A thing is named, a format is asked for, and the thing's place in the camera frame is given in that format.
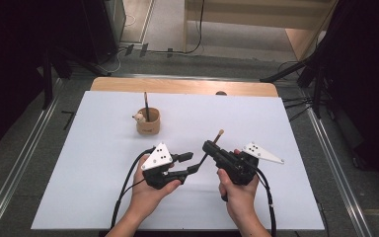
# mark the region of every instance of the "white board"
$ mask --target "white board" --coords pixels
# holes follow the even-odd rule
[[[324,229],[291,126],[280,98],[148,94],[161,114],[157,135],[140,135],[131,117],[144,107],[143,93],[86,92],[34,220],[33,229],[109,229],[114,205],[134,159],[165,142],[173,154],[193,152],[174,167],[183,170],[204,155],[202,144],[219,129],[221,148],[255,141],[284,160],[260,161],[273,197],[277,229]],[[141,225],[151,230],[236,229],[218,192],[217,168],[207,158],[199,171],[165,197]],[[118,216],[128,206],[130,193]],[[270,229],[266,192],[255,207]]]

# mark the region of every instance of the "hand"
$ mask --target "hand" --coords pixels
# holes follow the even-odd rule
[[[227,211],[230,217],[239,221],[245,216],[256,215],[254,200],[260,179],[254,176],[246,186],[239,186],[233,184],[225,170],[219,169],[217,175],[220,179],[219,192],[228,198]]]
[[[137,171],[134,173],[133,184],[140,182],[144,179],[141,166],[147,160],[149,156],[144,155],[138,165]],[[138,215],[142,220],[149,216],[158,206],[162,198],[173,192],[179,185],[181,181],[174,180],[166,185],[161,190],[156,190],[142,182],[133,187],[130,206],[128,207],[127,212],[131,212],[134,215]]]
[[[218,187],[222,196],[227,195],[227,212],[238,226],[242,236],[269,236],[255,212],[254,200],[260,179],[254,176],[246,186],[233,184],[226,171],[219,169],[220,179]]]
[[[148,157],[148,155],[144,155],[139,160],[137,170],[134,173],[133,184],[144,179],[141,166]],[[141,222],[156,209],[162,198],[173,192],[180,184],[181,181],[174,180],[161,190],[148,186],[144,181],[134,186],[127,211],[107,236],[133,236]]]

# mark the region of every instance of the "wooden cup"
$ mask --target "wooden cup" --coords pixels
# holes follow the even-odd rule
[[[140,109],[139,113],[142,112],[147,120],[146,108]],[[145,135],[155,135],[159,133],[161,128],[161,114],[155,108],[149,108],[149,118],[150,121],[138,122],[137,132]]]

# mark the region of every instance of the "human hand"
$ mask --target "human hand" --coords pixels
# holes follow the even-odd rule
[[[217,175],[220,179],[219,192],[227,196],[227,212],[233,221],[238,224],[243,218],[257,216],[254,200],[260,182],[258,176],[254,176],[246,186],[239,186],[233,184],[225,170],[219,169]]]
[[[137,170],[134,173],[133,184],[143,181],[144,177],[141,166],[148,157],[148,155],[144,155],[139,160]],[[148,186],[144,181],[134,186],[127,211],[115,227],[107,234],[107,237],[133,236],[141,222],[156,209],[162,198],[173,192],[180,184],[181,181],[174,180],[161,190],[156,190]]]
[[[134,173],[133,184],[144,179],[141,166],[148,157],[148,155],[144,155],[140,159],[137,165],[137,170]],[[125,214],[132,214],[135,218],[143,221],[156,209],[162,198],[173,192],[180,184],[181,181],[174,180],[161,190],[156,190],[148,186],[146,182],[134,186],[132,189],[130,205]]]

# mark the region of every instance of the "wrist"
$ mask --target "wrist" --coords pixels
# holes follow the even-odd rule
[[[146,216],[139,214],[138,211],[134,211],[131,208],[129,208],[122,217],[122,219],[133,225],[140,225],[140,223],[143,222],[145,218]]]

